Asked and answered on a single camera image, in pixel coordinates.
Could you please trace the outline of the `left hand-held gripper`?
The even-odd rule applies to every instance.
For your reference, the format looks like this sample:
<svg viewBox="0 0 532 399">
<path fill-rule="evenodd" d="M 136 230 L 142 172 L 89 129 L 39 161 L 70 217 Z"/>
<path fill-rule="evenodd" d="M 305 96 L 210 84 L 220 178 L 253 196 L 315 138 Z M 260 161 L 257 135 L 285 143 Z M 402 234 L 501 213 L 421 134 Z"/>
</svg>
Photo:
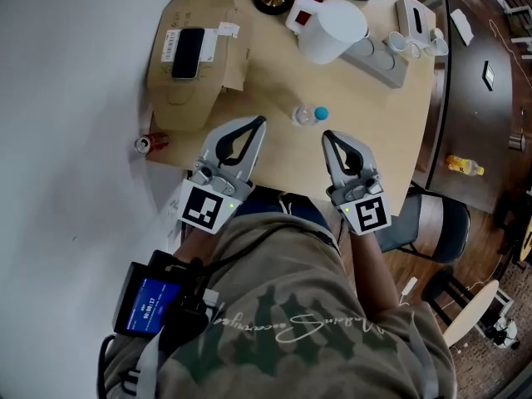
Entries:
<svg viewBox="0 0 532 399">
<path fill-rule="evenodd" d="M 216 234 L 252 191 L 251 172 L 266 133 L 262 116 L 236 118 L 206 137 L 201 160 L 180 189 L 178 219 Z"/>
</svg>

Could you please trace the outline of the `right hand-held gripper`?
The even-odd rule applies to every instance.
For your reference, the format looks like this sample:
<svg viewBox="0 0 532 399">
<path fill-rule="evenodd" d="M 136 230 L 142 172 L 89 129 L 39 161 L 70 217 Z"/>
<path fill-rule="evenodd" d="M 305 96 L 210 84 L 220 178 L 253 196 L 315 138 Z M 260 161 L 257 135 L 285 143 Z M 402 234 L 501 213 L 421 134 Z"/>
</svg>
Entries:
<svg viewBox="0 0 532 399">
<path fill-rule="evenodd" d="M 333 185 L 327 193 L 350 231 L 361 236 L 390 226 L 388 198 L 371 149 L 346 133 L 331 130 L 323 132 L 322 147 Z"/>
</svg>

